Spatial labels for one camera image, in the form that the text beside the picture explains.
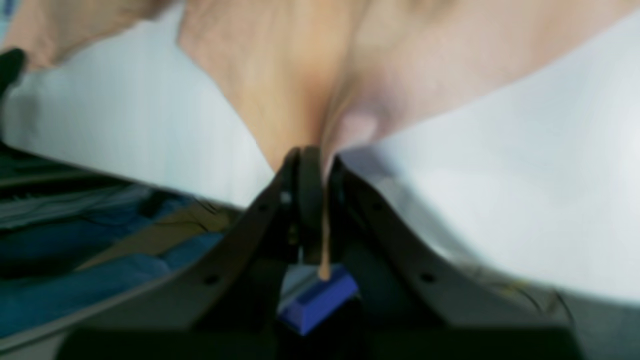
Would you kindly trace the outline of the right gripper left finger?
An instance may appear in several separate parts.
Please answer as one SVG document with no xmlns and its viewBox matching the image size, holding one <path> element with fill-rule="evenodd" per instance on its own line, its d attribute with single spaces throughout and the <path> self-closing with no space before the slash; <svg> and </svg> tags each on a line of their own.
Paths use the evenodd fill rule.
<svg viewBox="0 0 640 360">
<path fill-rule="evenodd" d="M 195 264 L 90 319 L 58 360 L 274 360 L 274 323 L 290 264 L 320 259 L 322 169 L 293 148 L 275 178 Z"/>
</svg>

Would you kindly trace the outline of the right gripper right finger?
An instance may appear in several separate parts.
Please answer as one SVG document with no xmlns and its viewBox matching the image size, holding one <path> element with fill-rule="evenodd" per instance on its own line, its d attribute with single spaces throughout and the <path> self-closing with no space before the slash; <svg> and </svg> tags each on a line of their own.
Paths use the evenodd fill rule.
<svg viewBox="0 0 640 360">
<path fill-rule="evenodd" d="M 382 194 L 334 160 L 332 255 L 358 286 L 357 360 L 582 360 L 567 326 L 512 303 L 423 243 Z"/>
</svg>

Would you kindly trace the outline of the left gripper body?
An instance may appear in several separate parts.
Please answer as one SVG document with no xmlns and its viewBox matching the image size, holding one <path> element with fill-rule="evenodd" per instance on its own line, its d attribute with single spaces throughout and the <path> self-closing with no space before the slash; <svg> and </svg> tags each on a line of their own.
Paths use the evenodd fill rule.
<svg viewBox="0 0 640 360">
<path fill-rule="evenodd" d="M 26 67 L 26 53 L 20 48 L 10 48 L 0 55 L 0 98 L 15 84 Z"/>
</svg>

